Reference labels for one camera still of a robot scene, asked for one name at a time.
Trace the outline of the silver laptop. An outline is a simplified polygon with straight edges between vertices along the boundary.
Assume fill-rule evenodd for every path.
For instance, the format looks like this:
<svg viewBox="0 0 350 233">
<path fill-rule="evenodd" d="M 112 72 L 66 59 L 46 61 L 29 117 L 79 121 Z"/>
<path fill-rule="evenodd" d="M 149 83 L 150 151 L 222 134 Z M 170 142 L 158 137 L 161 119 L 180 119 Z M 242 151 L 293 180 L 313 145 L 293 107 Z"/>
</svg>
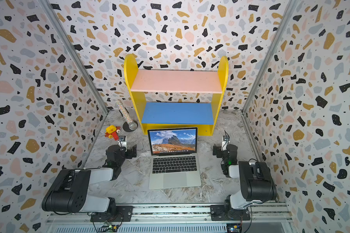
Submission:
<svg viewBox="0 0 350 233">
<path fill-rule="evenodd" d="M 148 130 L 151 151 L 149 189 L 201 186 L 196 127 Z"/>
</svg>

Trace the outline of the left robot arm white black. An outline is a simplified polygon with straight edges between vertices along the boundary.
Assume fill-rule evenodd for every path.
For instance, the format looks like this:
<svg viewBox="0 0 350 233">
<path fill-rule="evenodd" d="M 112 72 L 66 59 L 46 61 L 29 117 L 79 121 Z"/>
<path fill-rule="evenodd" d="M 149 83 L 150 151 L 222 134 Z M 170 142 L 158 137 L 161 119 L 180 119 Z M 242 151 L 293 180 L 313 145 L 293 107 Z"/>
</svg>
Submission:
<svg viewBox="0 0 350 233">
<path fill-rule="evenodd" d="M 42 201 L 43 211 L 60 215 L 87 212 L 117 215 L 114 198 L 89 195 L 88 188 L 117 179 L 124 161 L 137 157 L 137 145 L 131 149 L 112 145 L 106 150 L 106 156 L 106 162 L 99 168 L 62 169 Z"/>
</svg>

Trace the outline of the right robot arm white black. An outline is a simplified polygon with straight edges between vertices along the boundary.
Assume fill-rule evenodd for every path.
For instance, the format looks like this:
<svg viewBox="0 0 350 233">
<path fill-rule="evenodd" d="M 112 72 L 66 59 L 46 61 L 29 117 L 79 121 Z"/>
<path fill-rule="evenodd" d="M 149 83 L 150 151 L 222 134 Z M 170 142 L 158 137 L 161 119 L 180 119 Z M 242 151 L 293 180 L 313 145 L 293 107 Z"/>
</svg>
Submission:
<svg viewBox="0 0 350 233">
<path fill-rule="evenodd" d="M 256 159 L 238 161 L 237 150 L 232 144 L 213 146 L 213 155 L 222 159 L 222 173 L 240 181 L 240 190 L 225 199 L 225 211 L 245 210 L 252 204 L 276 200 L 277 189 L 267 164 Z"/>
</svg>

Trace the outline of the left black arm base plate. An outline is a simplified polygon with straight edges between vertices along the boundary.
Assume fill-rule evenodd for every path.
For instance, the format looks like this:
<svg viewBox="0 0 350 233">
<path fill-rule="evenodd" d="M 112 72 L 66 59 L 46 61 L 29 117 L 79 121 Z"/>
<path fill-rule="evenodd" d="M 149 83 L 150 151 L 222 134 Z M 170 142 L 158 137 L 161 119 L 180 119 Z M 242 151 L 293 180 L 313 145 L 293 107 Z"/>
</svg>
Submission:
<svg viewBox="0 0 350 233">
<path fill-rule="evenodd" d="M 133 214 L 134 206 L 124 205 L 116 206 L 113 212 L 93 212 L 90 222 L 130 222 Z"/>
</svg>

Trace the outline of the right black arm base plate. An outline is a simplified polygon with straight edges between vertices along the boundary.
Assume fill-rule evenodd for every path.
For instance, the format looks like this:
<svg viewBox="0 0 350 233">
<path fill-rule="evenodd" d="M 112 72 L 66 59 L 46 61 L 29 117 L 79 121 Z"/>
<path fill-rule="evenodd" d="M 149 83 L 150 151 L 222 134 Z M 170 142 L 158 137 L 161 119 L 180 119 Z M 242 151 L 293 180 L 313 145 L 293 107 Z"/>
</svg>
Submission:
<svg viewBox="0 0 350 233">
<path fill-rule="evenodd" d="M 212 221 L 248 221 L 251 220 L 249 210 L 236 210 L 224 205 L 211 205 L 210 206 Z"/>
</svg>

